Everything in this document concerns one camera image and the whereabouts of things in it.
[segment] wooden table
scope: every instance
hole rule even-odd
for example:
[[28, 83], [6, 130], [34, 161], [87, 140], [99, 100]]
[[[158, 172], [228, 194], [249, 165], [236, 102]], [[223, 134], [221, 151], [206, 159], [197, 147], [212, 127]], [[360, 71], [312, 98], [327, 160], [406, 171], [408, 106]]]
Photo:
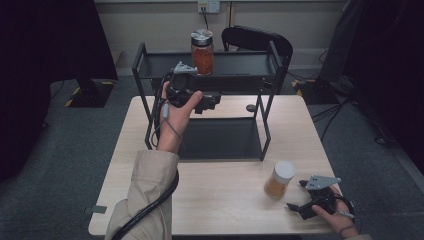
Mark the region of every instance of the wooden table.
[[[216, 109], [198, 117], [250, 116], [245, 107], [256, 96], [223, 96]], [[153, 98], [148, 97], [152, 105]], [[258, 114], [262, 136], [263, 124]], [[299, 180], [311, 175], [334, 176], [303, 99], [299, 96], [275, 96], [268, 120], [271, 143], [264, 161], [203, 160], [181, 161], [180, 182], [173, 194], [173, 235], [250, 235], [327, 233], [331, 229], [319, 217], [302, 220], [286, 203], [303, 205], [309, 194]], [[125, 199], [137, 151], [147, 149], [144, 136], [147, 117], [140, 97], [132, 99], [112, 156], [98, 206], [104, 214], [94, 213], [89, 225], [92, 235], [104, 235], [115, 207]], [[264, 184], [279, 160], [291, 161], [296, 175], [285, 196], [271, 199]]]

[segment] metal shelf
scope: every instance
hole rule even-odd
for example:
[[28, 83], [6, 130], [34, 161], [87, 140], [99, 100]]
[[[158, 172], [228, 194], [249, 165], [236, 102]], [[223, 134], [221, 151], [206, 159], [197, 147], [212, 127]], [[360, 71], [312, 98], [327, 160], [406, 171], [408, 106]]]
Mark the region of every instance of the metal shelf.
[[[268, 51], [218, 52], [214, 54], [214, 70], [208, 76], [195, 76], [193, 91], [223, 92], [226, 94], [252, 93], [258, 96], [254, 116], [251, 118], [190, 119], [181, 145], [182, 159], [260, 159], [263, 160], [271, 136], [267, 119], [272, 100], [278, 86], [282, 84], [287, 72], [286, 57], [277, 54], [270, 42]], [[148, 53], [144, 43], [140, 44], [132, 66], [134, 78], [149, 118], [145, 137], [146, 145], [152, 149], [150, 135], [153, 126], [153, 110], [147, 105], [141, 81], [150, 81], [153, 91], [160, 88], [163, 76], [178, 62], [191, 65], [191, 53]], [[269, 93], [266, 108], [261, 94]], [[261, 146], [257, 112], [260, 111], [264, 122], [266, 140]]]

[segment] wrist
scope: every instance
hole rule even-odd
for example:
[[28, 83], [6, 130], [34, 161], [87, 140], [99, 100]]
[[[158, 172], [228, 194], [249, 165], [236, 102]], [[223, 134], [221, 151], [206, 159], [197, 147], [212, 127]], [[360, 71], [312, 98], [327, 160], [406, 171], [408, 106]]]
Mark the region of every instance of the wrist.
[[156, 150], [171, 152], [178, 154], [178, 150], [180, 149], [180, 140], [179, 139], [160, 139], [158, 143], [158, 147]]
[[351, 237], [356, 237], [356, 236], [358, 236], [358, 235], [359, 235], [359, 232], [358, 232], [358, 230], [356, 229], [356, 226], [352, 224], [352, 225], [350, 225], [350, 226], [347, 226], [347, 227], [342, 228], [342, 229], [339, 231], [339, 235], [340, 235], [340, 237], [342, 237], [343, 239], [346, 239], [346, 238], [351, 238]]

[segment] orange jar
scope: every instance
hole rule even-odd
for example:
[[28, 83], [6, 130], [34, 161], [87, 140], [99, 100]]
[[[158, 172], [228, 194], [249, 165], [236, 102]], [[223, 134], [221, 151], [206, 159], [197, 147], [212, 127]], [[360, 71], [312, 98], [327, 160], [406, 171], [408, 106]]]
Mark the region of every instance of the orange jar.
[[193, 66], [197, 67], [199, 75], [209, 75], [213, 72], [213, 34], [206, 29], [191, 33], [191, 55]]
[[265, 192], [272, 198], [280, 199], [287, 190], [290, 180], [294, 177], [294, 165], [288, 161], [279, 161], [274, 171], [265, 183]]

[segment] sleeve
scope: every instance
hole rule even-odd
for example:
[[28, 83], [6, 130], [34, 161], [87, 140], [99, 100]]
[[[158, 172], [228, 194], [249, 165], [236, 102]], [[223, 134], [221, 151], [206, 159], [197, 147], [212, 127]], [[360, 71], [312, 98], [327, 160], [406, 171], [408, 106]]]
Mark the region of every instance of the sleeve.
[[[178, 160], [178, 155], [169, 152], [145, 150], [137, 154], [127, 199], [116, 204], [106, 230], [106, 240], [112, 239], [121, 227], [171, 185]], [[170, 240], [171, 201], [170, 197], [131, 229], [123, 239]]]
[[359, 235], [356, 237], [345, 238], [345, 240], [372, 240], [372, 238], [370, 235], [365, 234], [365, 235]]

